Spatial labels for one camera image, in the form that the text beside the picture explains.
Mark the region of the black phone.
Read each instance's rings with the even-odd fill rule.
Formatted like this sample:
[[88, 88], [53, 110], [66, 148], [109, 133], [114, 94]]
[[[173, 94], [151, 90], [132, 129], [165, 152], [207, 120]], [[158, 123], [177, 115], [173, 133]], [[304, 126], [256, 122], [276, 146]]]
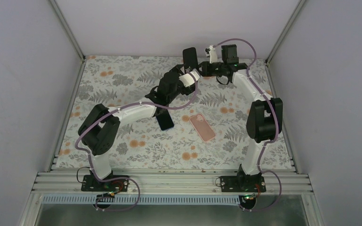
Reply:
[[195, 47], [186, 48], [182, 51], [183, 67], [185, 73], [198, 68], [197, 51]]

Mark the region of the pink phone case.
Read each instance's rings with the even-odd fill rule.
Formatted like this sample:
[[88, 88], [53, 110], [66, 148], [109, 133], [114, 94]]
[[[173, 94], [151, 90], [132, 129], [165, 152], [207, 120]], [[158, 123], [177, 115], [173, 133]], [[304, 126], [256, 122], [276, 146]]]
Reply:
[[214, 130], [202, 114], [191, 116], [189, 121], [203, 142], [209, 142], [215, 138]]

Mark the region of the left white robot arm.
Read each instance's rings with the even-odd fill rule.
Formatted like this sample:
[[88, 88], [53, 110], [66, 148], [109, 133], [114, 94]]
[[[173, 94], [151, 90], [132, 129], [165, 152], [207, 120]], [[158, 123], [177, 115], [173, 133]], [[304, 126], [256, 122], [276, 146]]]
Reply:
[[169, 110], [176, 110], [169, 104], [180, 94], [197, 96], [197, 82], [200, 73], [197, 69], [176, 65], [160, 79], [159, 84], [141, 100], [117, 108], [108, 108], [103, 104], [93, 107], [78, 130], [79, 138], [75, 148], [81, 150], [79, 144], [86, 147], [91, 173], [95, 176], [93, 183], [101, 191], [112, 185], [112, 168], [108, 159], [108, 151], [117, 136], [118, 129], [132, 122], [155, 117], [162, 131], [174, 127]]

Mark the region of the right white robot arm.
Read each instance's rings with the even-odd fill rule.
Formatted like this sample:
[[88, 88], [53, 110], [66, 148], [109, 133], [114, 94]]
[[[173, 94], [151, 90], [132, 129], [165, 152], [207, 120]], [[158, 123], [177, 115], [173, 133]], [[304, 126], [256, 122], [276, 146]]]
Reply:
[[246, 123], [250, 140], [236, 180], [238, 189], [247, 192], [255, 185], [253, 176], [263, 172], [261, 158], [267, 145], [275, 142], [282, 131], [283, 102], [280, 98], [273, 98], [257, 84], [249, 74], [250, 67], [239, 62], [236, 45], [224, 45], [221, 49], [222, 61], [218, 60], [214, 45], [205, 49], [209, 61], [199, 65], [199, 72], [204, 77], [225, 76], [227, 82], [235, 85], [251, 104]]

